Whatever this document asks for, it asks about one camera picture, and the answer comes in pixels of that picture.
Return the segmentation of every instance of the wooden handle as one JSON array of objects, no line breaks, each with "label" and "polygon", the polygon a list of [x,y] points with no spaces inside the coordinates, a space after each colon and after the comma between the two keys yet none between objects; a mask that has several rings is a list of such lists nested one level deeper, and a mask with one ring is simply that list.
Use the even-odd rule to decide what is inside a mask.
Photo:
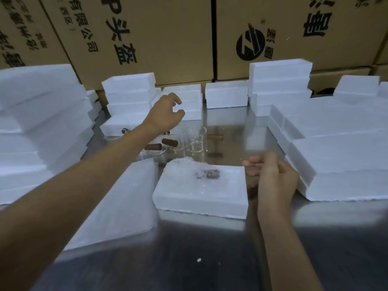
[{"label": "wooden handle", "polygon": [[177,140],[172,140],[172,139],[162,139],[162,143],[171,147],[176,148],[178,146],[178,141]]},{"label": "wooden handle", "polygon": [[206,136],[208,140],[212,141],[223,141],[224,140],[224,135],[223,134],[208,134]]},{"label": "wooden handle", "polygon": [[155,151],[161,151],[162,150],[162,144],[148,144],[144,147],[144,150],[155,150]]}]

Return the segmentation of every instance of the hand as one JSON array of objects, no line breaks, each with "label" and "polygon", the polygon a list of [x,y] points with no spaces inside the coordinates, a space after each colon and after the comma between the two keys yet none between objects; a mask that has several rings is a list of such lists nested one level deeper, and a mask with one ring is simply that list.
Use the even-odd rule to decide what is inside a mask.
[{"label": "hand", "polygon": [[260,176],[258,209],[260,216],[272,213],[289,216],[289,207],[299,181],[299,174],[287,162],[278,159],[273,151],[244,160],[246,167],[255,167],[248,176]]},{"label": "hand", "polygon": [[182,109],[177,112],[172,111],[172,107],[176,104],[182,104],[181,99],[176,94],[163,95],[151,108],[143,121],[143,125],[155,129],[158,135],[176,127],[185,116],[185,112]]}]

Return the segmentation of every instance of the metal table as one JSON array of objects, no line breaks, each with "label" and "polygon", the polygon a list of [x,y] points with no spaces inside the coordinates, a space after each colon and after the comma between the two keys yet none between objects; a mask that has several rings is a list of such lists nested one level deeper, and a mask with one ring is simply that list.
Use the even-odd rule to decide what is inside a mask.
[{"label": "metal table", "polygon": [[[100,112],[86,156],[106,145],[105,120]],[[241,165],[264,149],[283,155],[266,118],[249,107],[205,109],[203,125],[224,141],[209,141],[202,161]],[[244,221],[159,211],[147,233],[63,252],[33,290],[270,290],[256,208],[250,200]],[[388,200],[310,202],[297,194],[292,216],[325,290],[388,290]]]}]

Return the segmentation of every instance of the forearm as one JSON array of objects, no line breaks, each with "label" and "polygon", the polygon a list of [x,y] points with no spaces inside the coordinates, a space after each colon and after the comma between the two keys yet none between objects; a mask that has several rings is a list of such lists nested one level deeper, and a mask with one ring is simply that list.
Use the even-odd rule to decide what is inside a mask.
[{"label": "forearm", "polygon": [[31,288],[156,136],[151,127],[139,126],[0,211],[0,279],[5,289]]},{"label": "forearm", "polygon": [[260,212],[258,215],[272,290],[323,291],[290,217]]}]

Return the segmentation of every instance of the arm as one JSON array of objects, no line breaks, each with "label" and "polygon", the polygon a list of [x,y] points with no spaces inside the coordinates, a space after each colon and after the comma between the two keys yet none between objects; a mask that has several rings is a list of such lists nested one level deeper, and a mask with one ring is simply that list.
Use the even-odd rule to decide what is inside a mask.
[{"label": "arm", "polygon": [[293,228],[289,207],[298,173],[276,153],[250,157],[244,166],[260,176],[257,216],[264,237],[273,291],[323,291],[317,275]]},{"label": "arm", "polygon": [[33,286],[140,151],[181,121],[175,102],[175,94],[162,96],[140,126],[0,211],[4,290]]}]

